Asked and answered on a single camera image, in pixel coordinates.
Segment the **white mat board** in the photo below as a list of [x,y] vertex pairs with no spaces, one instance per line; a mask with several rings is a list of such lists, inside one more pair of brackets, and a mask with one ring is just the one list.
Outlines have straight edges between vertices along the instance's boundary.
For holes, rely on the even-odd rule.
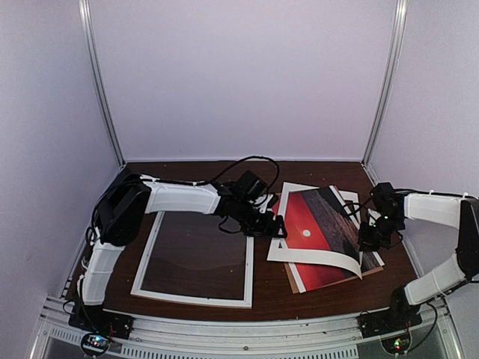
[[[287,211],[287,200],[289,193],[317,189],[310,185],[302,185],[291,182],[284,182],[281,197],[276,213],[276,218],[280,215],[285,216]],[[288,248],[285,239],[273,238],[270,242],[268,261],[280,263],[302,263],[311,265],[334,266],[352,272],[356,277],[362,279],[361,260],[348,257],[346,254],[340,254],[334,251],[313,250],[313,249],[292,249]]]

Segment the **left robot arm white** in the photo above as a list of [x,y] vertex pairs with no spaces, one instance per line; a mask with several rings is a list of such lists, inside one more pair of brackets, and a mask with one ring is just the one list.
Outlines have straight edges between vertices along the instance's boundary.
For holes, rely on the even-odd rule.
[[98,307],[120,254],[138,236],[143,217],[157,212],[195,212],[233,219],[246,236],[284,239],[282,215],[272,206],[278,200],[269,184],[252,171],[239,179],[188,182],[160,179],[122,170],[94,207],[88,242],[92,254],[76,284],[76,300],[82,304],[79,321],[92,332],[102,331],[107,315]]

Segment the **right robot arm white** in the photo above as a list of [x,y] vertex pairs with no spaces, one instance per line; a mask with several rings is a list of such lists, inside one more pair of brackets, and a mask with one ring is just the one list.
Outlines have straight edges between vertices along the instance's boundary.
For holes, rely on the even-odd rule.
[[478,276],[478,198],[392,188],[380,183],[370,192],[377,218],[362,223],[359,247],[363,251],[391,248],[393,234],[405,233],[424,261],[426,273],[393,294],[384,313],[388,329],[401,329],[417,307]]

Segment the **right controller board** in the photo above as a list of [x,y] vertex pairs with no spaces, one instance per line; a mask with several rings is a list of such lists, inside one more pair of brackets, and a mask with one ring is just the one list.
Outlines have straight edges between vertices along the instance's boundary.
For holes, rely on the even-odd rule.
[[408,333],[381,337],[380,344],[386,354],[398,356],[407,353],[412,347],[412,336]]

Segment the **controller board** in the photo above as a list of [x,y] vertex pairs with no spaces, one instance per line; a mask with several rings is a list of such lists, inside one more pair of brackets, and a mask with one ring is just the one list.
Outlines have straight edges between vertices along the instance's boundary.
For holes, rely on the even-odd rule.
[[80,340],[80,349],[88,356],[104,355],[111,347],[112,341],[97,333],[86,333]]
[[386,354],[398,356],[407,353],[412,347],[412,336],[408,333],[381,337],[380,344]]

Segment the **left controller board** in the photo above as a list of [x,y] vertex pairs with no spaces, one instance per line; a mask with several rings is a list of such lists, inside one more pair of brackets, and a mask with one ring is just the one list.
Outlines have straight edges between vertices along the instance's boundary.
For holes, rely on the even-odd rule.
[[86,333],[80,340],[80,349],[88,356],[104,355],[111,347],[112,341],[97,333]]

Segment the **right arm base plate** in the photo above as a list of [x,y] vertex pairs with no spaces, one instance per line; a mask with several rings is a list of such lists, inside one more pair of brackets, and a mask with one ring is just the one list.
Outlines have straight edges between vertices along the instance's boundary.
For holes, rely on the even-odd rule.
[[363,338],[390,334],[406,330],[422,323],[418,313],[421,305],[408,302],[405,287],[396,288],[390,298],[389,307],[376,312],[363,311],[357,318]]

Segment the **aluminium front rail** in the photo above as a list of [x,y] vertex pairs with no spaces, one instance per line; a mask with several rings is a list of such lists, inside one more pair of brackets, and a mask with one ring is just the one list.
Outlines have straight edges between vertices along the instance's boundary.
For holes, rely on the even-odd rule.
[[395,358],[386,348],[410,335],[405,358],[463,358],[444,301],[421,309],[406,331],[365,337],[355,313],[318,319],[207,322],[135,315],[130,337],[116,339],[103,358]]

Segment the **aluminium corner post right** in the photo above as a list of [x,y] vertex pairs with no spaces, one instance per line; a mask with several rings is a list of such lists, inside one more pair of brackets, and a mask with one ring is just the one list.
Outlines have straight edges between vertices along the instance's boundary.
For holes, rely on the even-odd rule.
[[397,70],[398,61],[403,45],[403,38],[406,29],[406,19],[408,10],[407,0],[397,0],[394,12],[394,21],[391,30],[391,39],[388,50],[388,57],[385,66],[385,72],[382,80],[379,100],[376,106],[373,125],[367,140],[367,145],[362,157],[362,165],[367,167],[372,159],[373,151],[379,138],[382,122],[388,106],[388,101],[393,87],[394,74]]

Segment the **aluminium corner post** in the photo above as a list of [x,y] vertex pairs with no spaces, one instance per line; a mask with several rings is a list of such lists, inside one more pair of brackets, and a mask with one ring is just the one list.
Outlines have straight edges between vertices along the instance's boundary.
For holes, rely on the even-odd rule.
[[113,123],[112,113],[109,107],[106,89],[101,73],[100,60],[98,58],[96,40],[94,36],[94,26],[91,18],[91,4],[88,0],[79,0],[78,3],[80,20],[85,35],[88,57],[91,65],[94,90],[97,96],[98,105],[100,107],[100,114],[106,128],[106,134],[113,149],[116,162],[120,168],[123,168],[126,165],[126,162],[123,156],[123,151],[120,148],[118,134]]
[[385,66],[385,72],[382,80],[379,100],[376,106],[373,125],[367,140],[367,145],[362,157],[362,165],[367,167],[372,159],[373,151],[379,138],[382,122],[388,106],[388,101],[393,87],[394,74],[397,70],[398,61],[403,45],[403,38],[406,29],[406,19],[408,10],[407,0],[397,0],[394,12],[394,21],[391,30],[391,39],[388,50],[388,57]]

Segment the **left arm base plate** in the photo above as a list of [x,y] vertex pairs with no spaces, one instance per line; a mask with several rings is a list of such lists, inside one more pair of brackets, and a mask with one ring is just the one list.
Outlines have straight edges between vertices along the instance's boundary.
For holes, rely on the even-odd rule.
[[69,316],[68,325],[83,331],[128,340],[134,318],[105,311],[103,306],[87,306],[79,298],[66,301],[62,309]]

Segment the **aluminium corner post left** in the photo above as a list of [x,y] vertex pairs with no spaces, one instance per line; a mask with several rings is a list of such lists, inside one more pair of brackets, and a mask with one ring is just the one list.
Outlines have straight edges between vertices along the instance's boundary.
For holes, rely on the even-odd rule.
[[98,105],[100,107],[100,114],[106,128],[106,134],[113,149],[116,162],[120,168],[123,168],[126,165],[126,162],[123,156],[123,151],[120,148],[118,134],[113,123],[112,113],[109,107],[106,89],[101,73],[100,60],[98,58],[96,40],[94,36],[94,26],[91,18],[91,4],[88,0],[79,0],[78,3],[80,20],[85,35],[88,57],[91,65],[94,90],[97,96]]

